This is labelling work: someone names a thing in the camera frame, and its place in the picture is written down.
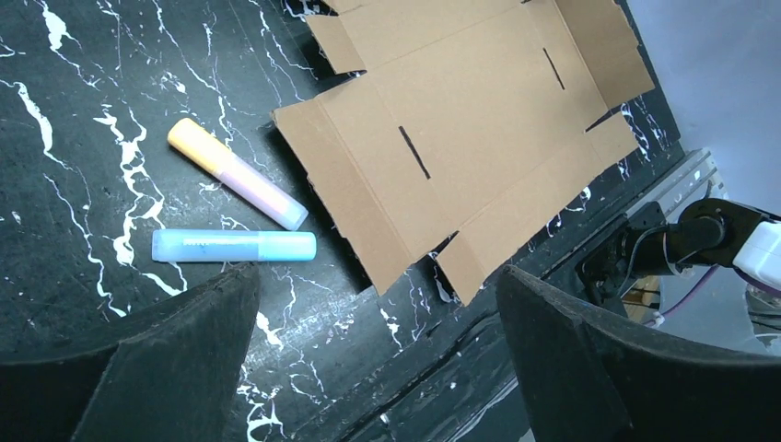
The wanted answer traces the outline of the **aluminium rail frame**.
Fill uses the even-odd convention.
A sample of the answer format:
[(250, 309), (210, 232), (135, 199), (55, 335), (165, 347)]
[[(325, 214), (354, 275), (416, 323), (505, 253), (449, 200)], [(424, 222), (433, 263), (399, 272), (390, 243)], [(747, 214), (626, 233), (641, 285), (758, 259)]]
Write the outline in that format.
[(696, 149), (688, 152), (671, 170), (657, 178), (648, 190), (642, 191), (625, 214), (631, 217), (645, 205), (656, 202), (665, 219), (676, 222), (689, 204), (706, 196), (729, 198), (727, 186), (712, 153), (706, 148)]

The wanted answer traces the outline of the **orange pink highlighter marker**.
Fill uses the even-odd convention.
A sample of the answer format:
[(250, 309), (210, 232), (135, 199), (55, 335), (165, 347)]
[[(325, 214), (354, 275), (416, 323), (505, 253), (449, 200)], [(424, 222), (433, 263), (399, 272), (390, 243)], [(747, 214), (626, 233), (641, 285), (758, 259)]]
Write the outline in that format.
[(176, 122), (169, 144), (286, 230), (298, 230), (309, 211), (190, 118)]

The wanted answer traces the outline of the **brown cardboard box sheet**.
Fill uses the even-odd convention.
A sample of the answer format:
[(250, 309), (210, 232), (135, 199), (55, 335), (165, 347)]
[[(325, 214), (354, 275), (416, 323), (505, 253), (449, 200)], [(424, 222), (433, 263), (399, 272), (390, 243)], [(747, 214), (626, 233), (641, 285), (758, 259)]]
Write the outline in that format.
[(307, 24), (351, 79), (273, 120), (385, 293), (430, 252), (459, 299), (636, 149), (653, 88), (614, 1), (333, 1)]

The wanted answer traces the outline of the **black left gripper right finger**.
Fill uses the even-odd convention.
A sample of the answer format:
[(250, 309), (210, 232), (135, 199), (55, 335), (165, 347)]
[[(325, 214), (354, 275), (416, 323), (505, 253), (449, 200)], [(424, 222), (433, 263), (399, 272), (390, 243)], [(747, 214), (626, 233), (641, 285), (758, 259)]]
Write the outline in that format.
[(515, 266), (495, 289), (539, 441), (776, 441), (780, 360), (657, 331)]

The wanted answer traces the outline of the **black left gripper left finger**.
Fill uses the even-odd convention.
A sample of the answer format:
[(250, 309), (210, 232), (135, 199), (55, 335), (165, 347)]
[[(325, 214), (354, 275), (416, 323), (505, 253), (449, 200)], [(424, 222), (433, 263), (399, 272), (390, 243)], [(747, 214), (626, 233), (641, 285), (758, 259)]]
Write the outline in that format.
[(75, 338), (1, 355), (5, 441), (218, 441), (260, 304), (244, 263)]

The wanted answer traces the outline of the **blue highlighter marker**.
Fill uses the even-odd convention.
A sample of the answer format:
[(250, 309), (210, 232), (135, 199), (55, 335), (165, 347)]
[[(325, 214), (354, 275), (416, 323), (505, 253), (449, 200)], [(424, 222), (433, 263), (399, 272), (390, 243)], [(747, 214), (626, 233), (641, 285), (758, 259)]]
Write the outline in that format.
[(308, 262), (317, 254), (311, 232), (159, 229), (153, 232), (155, 262)]

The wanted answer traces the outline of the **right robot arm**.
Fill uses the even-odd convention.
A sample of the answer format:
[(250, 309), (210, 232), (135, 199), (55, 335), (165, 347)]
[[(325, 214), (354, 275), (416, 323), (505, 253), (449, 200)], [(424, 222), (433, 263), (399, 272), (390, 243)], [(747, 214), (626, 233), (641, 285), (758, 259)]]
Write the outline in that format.
[(617, 217), (584, 250), (576, 271), (597, 305), (626, 294), (644, 277), (694, 266), (729, 268), (763, 289), (780, 289), (779, 215), (719, 198), (689, 204), (675, 222), (659, 203), (648, 203)]

